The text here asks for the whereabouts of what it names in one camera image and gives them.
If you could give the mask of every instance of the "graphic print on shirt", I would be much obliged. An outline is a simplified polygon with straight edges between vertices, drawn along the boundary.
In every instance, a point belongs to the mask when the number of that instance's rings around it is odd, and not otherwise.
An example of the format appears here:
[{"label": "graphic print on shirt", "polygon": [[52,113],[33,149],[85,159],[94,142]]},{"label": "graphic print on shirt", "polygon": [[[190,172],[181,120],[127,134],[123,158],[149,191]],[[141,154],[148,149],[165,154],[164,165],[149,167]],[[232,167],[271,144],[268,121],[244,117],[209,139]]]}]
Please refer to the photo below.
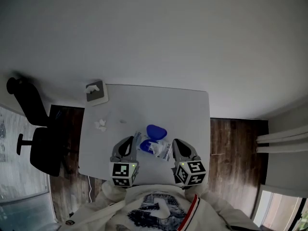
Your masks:
[{"label": "graphic print on shirt", "polygon": [[[165,201],[170,212],[170,215],[167,218],[160,219],[152,216],[152,211],[160,209],[159,203],[154,202],[155,198]],[[146,195],[140,208],[128,213],[128,218],[134,222],[136,227],[152,228],[162,231],[176,230],[183,222],[185,216],[186,213],[181,209],[175,197],[161,193]]]}]

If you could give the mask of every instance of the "table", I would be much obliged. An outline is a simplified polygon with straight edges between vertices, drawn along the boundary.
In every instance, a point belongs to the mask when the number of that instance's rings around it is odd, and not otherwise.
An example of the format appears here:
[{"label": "table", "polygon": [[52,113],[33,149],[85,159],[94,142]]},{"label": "table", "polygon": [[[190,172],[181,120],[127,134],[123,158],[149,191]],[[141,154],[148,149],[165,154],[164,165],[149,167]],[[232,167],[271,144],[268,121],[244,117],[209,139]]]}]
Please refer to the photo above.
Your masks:
[{"label": "table", "polygon": [[[97,106],[85,106],[79,148],[79,172],[108,180],[113,146],[121,139],[133,136],[149,124],[167,130],[166,139],[178,138],[191,144],[209,170],[210,114],[205,91],[173,88],[107,85],[109,101]],[[94,122],[106,120],[107,130],[95,128]],[[140,164],[136,185],[176,185],[169,162],[137,151]]]}]

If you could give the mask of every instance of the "cable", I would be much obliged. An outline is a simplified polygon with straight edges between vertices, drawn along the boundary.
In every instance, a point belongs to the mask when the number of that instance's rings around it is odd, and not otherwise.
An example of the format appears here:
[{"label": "cable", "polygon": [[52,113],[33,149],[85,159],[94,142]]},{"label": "cable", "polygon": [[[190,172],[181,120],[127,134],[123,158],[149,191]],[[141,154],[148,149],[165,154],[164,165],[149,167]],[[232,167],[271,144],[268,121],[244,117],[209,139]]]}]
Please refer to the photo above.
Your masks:
[{"label": "cable", "polygon": [[92,187],[91,187],[90,177],[89,176],[88,176],[88,179],[89,179],[89,186],[90,186],[89,198],[90,198],[90,203],[92,203],[92,199],[91,199],[91,196],[90,196],[90,193],[92,191]]}]

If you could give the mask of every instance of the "black chair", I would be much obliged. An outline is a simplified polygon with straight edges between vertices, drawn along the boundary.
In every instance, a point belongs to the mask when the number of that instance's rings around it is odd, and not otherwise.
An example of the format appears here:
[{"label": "black chair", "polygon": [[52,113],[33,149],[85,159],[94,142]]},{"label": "black chair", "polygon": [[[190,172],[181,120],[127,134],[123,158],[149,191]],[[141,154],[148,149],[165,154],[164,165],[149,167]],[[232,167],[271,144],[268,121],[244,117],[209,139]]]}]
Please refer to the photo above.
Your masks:
[{"label": "black chair", "polygon": [[19,134],[17,154],[20,155],[23,145],[31,145],[30,163],[38,170],[59,176],[62,162],[66,172],[72,173],[66,165],[64,156],[75,151],[70,150],[69,144],[66,143],[68,133],[61,132],[63,117],[58,116],[56,120],[49,119],[38,90],[25,78],[18,80],[10,78],[7,90],[10,94],[14,94],[28,121],[32,125],[44,127],[35,129],[32,141],[23,140],[23,135]]}]

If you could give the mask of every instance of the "wooden floor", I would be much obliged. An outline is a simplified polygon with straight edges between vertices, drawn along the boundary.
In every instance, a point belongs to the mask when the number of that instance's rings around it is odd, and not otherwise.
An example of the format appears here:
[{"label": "wooden floor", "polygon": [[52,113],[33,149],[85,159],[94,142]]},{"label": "wooden floor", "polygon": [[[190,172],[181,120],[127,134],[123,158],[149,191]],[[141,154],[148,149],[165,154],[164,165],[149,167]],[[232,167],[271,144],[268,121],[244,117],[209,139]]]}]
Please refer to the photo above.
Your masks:
[{"label": "wooden floor", "polygon": [[[63,132],[69,131],[72,150],[79,151],[83,109],[51,106],[50,117],[65,116]],[[267,154],[256,154],[256,137],[268,133],[267,121],[211,119],[211,156],[209,188],[235,208],[251,216],[258,187],[264,183]],[[81,204],[90,201],[89,180],[78,173],[78,154],[69,154],[68,175],[62,168],[59,177],[51,177],[51,194],[59,221],[69,218]],[[92,201],[101,189],[102,180],[90,177]]]}]

